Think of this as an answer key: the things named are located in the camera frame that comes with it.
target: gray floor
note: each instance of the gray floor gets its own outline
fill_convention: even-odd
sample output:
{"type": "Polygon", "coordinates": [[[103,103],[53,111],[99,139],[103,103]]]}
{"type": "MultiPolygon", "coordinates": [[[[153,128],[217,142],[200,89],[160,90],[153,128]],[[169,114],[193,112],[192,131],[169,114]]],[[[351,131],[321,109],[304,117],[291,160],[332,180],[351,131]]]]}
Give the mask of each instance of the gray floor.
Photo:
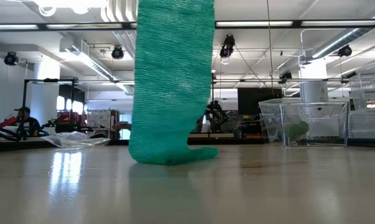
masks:
{"type": "Polygon", "coordinates": [[[175,167],[126,147],[0,153],[0,223],[375,223],[375,149],[219,149],[175,167]]]}

